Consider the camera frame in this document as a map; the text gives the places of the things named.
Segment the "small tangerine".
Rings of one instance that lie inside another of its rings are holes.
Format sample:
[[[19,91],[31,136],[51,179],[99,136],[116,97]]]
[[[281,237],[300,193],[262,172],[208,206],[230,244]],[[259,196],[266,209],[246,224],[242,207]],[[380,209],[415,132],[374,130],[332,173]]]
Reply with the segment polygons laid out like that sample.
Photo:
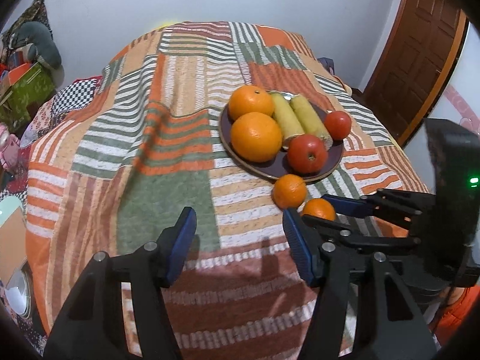
[[[299,208],[307,196],[304,179],[298,175],[287,174],[280,177],[272,188],[272,199],[282,210]]]
[[[323,198],[313,198],[305,203],[302,215],[310,215],[320,219],[335,221],[336,211],[331,203]]]

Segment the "large red tomato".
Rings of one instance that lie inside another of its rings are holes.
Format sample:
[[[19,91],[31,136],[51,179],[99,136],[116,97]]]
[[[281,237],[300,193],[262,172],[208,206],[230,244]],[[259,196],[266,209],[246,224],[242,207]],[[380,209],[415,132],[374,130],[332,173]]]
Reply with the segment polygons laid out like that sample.
[[[318,173],[326,164],[328,152],[323,141],[312,134],[296,136],[286,154],[289,166],[300,174]]]

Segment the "small red tomato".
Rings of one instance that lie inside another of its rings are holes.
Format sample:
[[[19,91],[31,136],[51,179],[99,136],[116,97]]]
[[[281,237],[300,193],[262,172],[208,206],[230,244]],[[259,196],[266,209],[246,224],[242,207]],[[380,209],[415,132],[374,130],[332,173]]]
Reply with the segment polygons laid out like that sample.
[[[344,111],[332,111],[325,117],[324,125],[334,141],[341,141],[350,134],[352,120]]]

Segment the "yellow corn cob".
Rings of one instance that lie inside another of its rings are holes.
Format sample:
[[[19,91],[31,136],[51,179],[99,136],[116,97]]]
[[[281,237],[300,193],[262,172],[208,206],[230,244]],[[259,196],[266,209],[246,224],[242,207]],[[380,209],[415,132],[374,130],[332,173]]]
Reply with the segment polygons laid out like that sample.
[[[288,150],[290,142],[301,135],[304,135],[304,129],[298,120],[290,103],[282,94],[272,92],[271,94],[275,111],[272,118],[277,122],[283,136],[282,148]]]
[[[289,105],[293,109],[304,132],[321,139],[325,149],[329,150],[333,145],[333,139],[312,103],[303,95],[296,95],[289,101]]]

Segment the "large orange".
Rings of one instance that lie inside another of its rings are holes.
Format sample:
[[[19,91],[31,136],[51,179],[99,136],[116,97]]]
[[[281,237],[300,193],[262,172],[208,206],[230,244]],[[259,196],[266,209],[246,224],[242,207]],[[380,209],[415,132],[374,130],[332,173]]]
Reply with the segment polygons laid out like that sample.
[[[272,117],[250,112],[233,123],[230,141],[240,157],[253,163],[265,163],[275,159],[281,150],[283,135]]]
[[[272,116],[274,110],[272,96],[255,85],[243,85],[237,88],[228,101],[228,115],[232,120],[251,112]]]

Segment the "dark purple plate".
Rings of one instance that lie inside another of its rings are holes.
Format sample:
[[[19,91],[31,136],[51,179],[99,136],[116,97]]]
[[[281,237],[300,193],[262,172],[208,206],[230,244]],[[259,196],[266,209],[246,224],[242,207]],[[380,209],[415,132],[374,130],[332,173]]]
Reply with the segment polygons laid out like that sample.
[[[313,104],[316,113],[320,116],[321,121],[324,123],[325,117],[328,115],[327,112],[322,110],[318,105]],[[244,158],[240,157],[236,154],[231,146],[230,141],[230,130],[233,123],[236,120],[232,120],[228,115],[228,104],[224,111],[220,114],[220,125],[219,125],[219,134],[220,134],[220,142],[222,146],[225,148],[227,153],[234,158],[236,162],[241,164],[245,169],[249,172],[256,174],[264,179],[268,180],[278,180],[280,177],[288,174],[293,173],[300,177],[302,177],[305,182],[312,183],[314,181],[321,180],[328,176],[330,173],[335,170],[335,167],[340,164],[340,160],[343,157],[343,140],[341,141],[334,141],[332,147],[327,150],[328,152],[328,159],[326,164],[318,173],[313,174],[300,174],[293,170],[287,162],[287,150],[284,150],[281,147],[281,150],[278,152],[275,159],[265,162],[265,163],[253,163],[250,161],[245,160]]]

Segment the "blue bag behind bed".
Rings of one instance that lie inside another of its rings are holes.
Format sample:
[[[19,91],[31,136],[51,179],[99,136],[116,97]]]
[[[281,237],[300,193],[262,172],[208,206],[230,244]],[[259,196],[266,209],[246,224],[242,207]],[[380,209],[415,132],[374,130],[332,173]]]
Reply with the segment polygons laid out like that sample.
[[[320,57],[317,60],[330,75],[335,75],[335,62],[331,58]]]

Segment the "brown wooden door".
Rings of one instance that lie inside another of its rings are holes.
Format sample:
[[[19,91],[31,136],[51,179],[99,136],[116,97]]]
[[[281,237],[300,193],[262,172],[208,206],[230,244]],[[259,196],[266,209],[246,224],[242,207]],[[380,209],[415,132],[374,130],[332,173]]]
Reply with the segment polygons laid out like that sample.
[[[400,0],[364,102],[400,146],[413,137],[445,89],[469,21],[455,0]]]

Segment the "striped patchwork bedspread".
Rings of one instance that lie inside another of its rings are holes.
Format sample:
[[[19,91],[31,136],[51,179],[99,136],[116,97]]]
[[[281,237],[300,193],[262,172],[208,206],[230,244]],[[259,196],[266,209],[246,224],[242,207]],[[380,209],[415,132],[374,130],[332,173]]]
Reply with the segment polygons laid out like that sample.
[[[390,133],[299,34],[225,21],[156,30],[108,63],[86,108],[32,144],[26,250],[46,330],[95,252],[133,252],[190,206],[199,246],[163,294],[183,356],[298,355],[315,292],[290,257],[271,183],[241,169],[219,137],[221,111],[243,85],[352,116],[340,164],[310,197],[425,191]]]

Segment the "checkered patchwork quilt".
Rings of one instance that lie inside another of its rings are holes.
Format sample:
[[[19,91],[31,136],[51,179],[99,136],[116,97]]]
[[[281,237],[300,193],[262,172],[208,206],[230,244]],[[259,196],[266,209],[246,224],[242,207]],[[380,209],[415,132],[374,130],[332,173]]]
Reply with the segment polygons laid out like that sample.
[[[29,152],[32,144],[57,127],[71,111],[88,106],[102,81],[101,76],[77,79],[44,103],[19,140],[19,166],[12,175],[1,177],[1,199],[9,195],[26,196]]]

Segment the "green cardboard box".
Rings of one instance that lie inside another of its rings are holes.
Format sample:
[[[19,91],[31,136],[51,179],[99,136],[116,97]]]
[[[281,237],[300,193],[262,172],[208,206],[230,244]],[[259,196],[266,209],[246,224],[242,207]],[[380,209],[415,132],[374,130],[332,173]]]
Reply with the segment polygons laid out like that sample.
[[[29,123],[55,93],[49,72],[40,63],[24,63],[1,75],[1,122],[10,131]]]

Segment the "yellow pillow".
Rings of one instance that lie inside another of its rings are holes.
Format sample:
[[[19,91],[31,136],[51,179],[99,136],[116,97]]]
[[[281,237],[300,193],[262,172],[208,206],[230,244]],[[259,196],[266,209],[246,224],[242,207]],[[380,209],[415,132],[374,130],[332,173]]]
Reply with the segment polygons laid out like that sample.
[[[162,23],[162,24],[160,24],[160,26],[156,27],[155,29],[156,29],[156,30],[161,30],[161,29],[163,29],[163,28],[166,28],[166,27],[171,26],[171,25],[174,25],[174,24],[177,24],[177,22],[174,21],[174,22]]]

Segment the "grey plush toy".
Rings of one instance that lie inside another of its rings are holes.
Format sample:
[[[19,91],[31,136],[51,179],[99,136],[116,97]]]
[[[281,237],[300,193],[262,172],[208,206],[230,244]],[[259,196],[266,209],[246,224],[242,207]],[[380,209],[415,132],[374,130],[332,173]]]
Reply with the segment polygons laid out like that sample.
[[[51,71],[59,69],[62,60],[50,30],[37,21],[21,24],[10,37],[9,47],[22,54],[24,62],[38,62]]]

